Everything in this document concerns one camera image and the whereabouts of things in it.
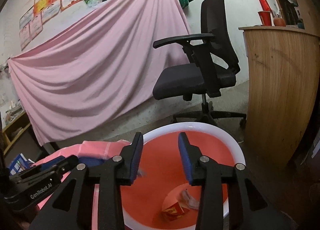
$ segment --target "office chair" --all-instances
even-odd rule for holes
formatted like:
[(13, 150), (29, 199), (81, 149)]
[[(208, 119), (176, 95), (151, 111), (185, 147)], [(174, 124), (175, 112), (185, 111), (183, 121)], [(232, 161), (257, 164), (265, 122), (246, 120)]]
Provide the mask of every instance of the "office chair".
[[(202, 40), (203, 43), (191, 45), (193, 40)], [(197, 122), (216, 125), (216, 118), (242, 117), (240, 126), (244, 128), (246, 114), (215, 111), (212, 101), (208, 103), (206, 99), (206, 94), (211, 98), (220, 97), (221, 88), (234, 86), (236, 74), (240, 71), (239, 60), (228, 35), (224, 0), (202, 2), (201, 34), (161, 39), (155, 41), (153, 47), (156, 49), (172, 43), (182, 46), (190, 63), (164, 69), (153, 88), (154, 98), (183, 96), (185, 101), (191, 101), (193, 94), (202, 95), (202, 110), (175, 114), (172, 122), (176, 123), (177, 118), (195, 118)], [(214, 63), (210, 53), (224, 60), (228, 68)]]

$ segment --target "pink towel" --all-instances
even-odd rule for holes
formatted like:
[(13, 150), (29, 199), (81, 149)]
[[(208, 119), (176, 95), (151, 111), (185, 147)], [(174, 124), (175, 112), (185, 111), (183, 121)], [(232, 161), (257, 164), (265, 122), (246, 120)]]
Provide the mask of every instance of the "pink towel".
[[(95, 142), (95, 141), (84, 141), (82, 144), (75, 144), (70, 147), (65, 147), (55, 153), (47, 156), (46, 158), (38, 161), (35, 165), (39, 165), (58, 156), (68, 157), (70, 155), (76, 155), (78, 157), (92, 157), (98, 159), (108, 159), (115, 155), (119, 155), (122, 148), (126, 145), (129, 145), (130, 142), (125, 140), (120, 140), (118, 142)], [(69, 175), (67, 172), (64, 174), (62, 181)], [(96, 184), (94, 187), (93, 195), (93, 209), (92, 209), (92, 230), (98, 230), (98, 196), (99, 196), (99, 185)], [(47, 197), (42, 202), (38, 204), (41, 209), (47, 200), (50, 198)]]

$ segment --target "chair wheel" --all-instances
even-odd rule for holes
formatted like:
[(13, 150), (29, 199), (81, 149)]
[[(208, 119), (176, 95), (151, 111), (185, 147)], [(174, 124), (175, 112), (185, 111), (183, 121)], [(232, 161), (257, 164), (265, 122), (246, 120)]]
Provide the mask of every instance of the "chair wheel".
[(240, 128), (244, 130), (246, 124), (247, 124), (247, 120), (245, 118), (242, 118), (239, 123)]

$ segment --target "chair armrest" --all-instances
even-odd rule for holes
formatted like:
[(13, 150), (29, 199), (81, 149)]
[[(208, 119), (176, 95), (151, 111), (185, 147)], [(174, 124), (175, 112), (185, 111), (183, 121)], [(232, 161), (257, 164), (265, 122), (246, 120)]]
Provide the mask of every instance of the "chair armrest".
[(164, 38), (158, 41), (153, 42), (153, 48), (157, 49), (161, 46), (172, 44), (172, 43), (178, 43), (182, 46), (185, 46), (186, 44), (189, 44), (189, 41), (193, 40), (210, 40), (214, 39), (215, 36), (212, 33), (197, 33), (197, 34), (188, 34), (188, 35), (182, 35), (182, 36), (174, 36), (169, 38)]

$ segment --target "chair base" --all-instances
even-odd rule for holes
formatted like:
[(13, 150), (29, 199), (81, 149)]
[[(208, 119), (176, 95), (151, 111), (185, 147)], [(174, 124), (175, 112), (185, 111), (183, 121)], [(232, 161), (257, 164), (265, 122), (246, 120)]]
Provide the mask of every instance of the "chair base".
[(205, 95), (202, 96), (202, 110), (185, 112), (181, 114), (173, 115), (172, 123), (177, 123), (177, 118), (194, 118), (195, 122), (206, 123), (217, 126), (214, 119), (217, 118), (228, 118), (228, 117), (242, 117), (240, 121), (240, 127), (244, 129), (246, 124), (247, 115), (244, 113), (227, 112), (227, 111), (216, 111), (213, 110), (212, 101), (209, 103), (206, 101)]

